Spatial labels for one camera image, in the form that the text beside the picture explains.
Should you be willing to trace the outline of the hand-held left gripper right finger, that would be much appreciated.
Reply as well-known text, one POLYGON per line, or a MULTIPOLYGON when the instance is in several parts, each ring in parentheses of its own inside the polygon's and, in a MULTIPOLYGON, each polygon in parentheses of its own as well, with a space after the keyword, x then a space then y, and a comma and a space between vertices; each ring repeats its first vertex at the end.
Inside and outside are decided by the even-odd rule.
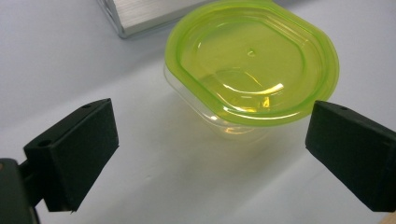
POLYGON ((396 211, 396 132, 347 107, 317 101, 305 145, 369 209, 396 211))

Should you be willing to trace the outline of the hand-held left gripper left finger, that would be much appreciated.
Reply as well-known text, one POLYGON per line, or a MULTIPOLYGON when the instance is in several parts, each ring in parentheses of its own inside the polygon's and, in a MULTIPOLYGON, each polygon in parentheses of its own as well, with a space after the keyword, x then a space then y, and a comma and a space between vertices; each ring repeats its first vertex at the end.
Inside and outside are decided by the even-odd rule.
POLYGON ((28 202, 76 211, 119 147, 110 99, 79 107, 24 147, 28 202))

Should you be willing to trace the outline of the aluminium frame rail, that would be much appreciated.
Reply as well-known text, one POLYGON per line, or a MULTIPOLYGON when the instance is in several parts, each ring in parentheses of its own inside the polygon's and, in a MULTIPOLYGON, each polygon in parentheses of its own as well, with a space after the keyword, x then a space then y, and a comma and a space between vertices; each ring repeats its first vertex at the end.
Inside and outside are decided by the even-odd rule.
POLYGON ((97 0, 120 38, 176 21, 215 0, 97 0))

